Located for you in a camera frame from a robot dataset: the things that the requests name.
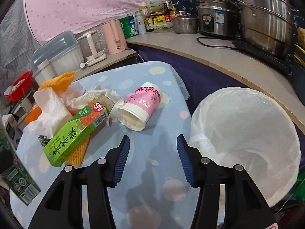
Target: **barcode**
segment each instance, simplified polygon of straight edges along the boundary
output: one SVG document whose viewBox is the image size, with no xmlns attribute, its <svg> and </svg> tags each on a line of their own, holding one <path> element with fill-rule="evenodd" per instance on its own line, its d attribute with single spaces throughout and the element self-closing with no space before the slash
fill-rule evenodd
<svg viewBox="0 0 305 229">
<path fill-rule="evenodd" d="M 18 170 L 14 169 L 8 176 L 7 176 L 7 180 L 10 182 L 15 175 L 17 175 Z"/>
<path fill-rule="evenodd" d="M 103 120 L 105 120 L 108 116 L 107 111 L 105 111 L 104 113 L 102 113 L 99 117 L 97 117 L 97 119 L 95 121 L 92 122 L 92 124 L 97 127 L 99 124 L 102 123 Z"/>
<path fill-rule="evenodd" d="M 33 186 L 33 184 L 30 184 L 20 195 L 20 198 L 28 205 L 38 193 L 39 191 Z"/>
</svg>

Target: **paper cup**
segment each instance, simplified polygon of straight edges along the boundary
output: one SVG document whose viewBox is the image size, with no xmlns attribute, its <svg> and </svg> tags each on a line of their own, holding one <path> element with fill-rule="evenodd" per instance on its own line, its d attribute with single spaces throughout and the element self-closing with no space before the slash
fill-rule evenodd
<svg viewBox="0 0 305 229">
<path fill-rule="evenodd" d="M 162 92 L 158 86 L 144 83 L 128 95 L 125 104 L 120 107 L 125 126 L 134 131 L 143 130 L 161 99 Z"/>
</svg>

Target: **silver bolt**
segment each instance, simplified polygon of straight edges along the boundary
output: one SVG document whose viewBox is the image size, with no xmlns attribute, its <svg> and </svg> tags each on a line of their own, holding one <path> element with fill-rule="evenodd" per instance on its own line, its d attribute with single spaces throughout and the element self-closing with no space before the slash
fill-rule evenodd
<svg viewBox="0 0 305 229">
<path fill-rule="evenodd" d="M 235 165 L 235 169 L 238 171 L 242 171 L 244 168 L 240 164 L 237 164 Z"/>
<path fill-rule="evenodd" d="M 68 165 L 65 167 L 65 172 L 70 172 L 72 171 L 73 167 L 71 165 Z"/>
<path fill-rule="evenodd" d="M 208 159 L 207 157 L 203 157 L 203 158 L 201 159 L 201 162 L 202 162 L 203 164 L 209 164 L 209 159 Z"/>
<path fill-rule="evenodd" d="M 105 164 L 107 162 L 107 160 L 105 158 L 100 158 L 97 163 L 98 164 Z"/>
</svg>

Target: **red basket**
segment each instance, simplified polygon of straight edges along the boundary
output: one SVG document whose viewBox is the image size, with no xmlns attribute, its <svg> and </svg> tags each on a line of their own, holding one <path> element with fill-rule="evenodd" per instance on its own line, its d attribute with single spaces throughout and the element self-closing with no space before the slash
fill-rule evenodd
<svg viewBox="0 0 305 229">
<path fill-rule="evenodd" d="M 13 93 L 6 95 L 5 98 L 10 100 L 11 102 L 17 102 L 19 101 L 24 94 L 29 90 L 31 86 L 31 78 L 32 78 L 32 71 L 27 71 L 23 73 L 15 82 L 13 82 L 13 86 L 15 86 L 20 80 L 24 79 L 24 81 L 21 83 L 21 85 L 14 90 Z"/>
</svg>

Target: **trash can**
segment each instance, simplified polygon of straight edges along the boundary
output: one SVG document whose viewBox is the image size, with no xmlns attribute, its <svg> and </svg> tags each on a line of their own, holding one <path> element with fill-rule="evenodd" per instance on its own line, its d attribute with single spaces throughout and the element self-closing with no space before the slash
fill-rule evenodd
<svg viewBox="0 0 305 229">
<path fill-rule="evenodd" d="M 295 126 L 282 107 L 261 92 L 229 87 L 196 108 L 189 145 L 217 164 L 241 164 L 270 207 L 294 185 L 301 160 Z"/>
</svg>

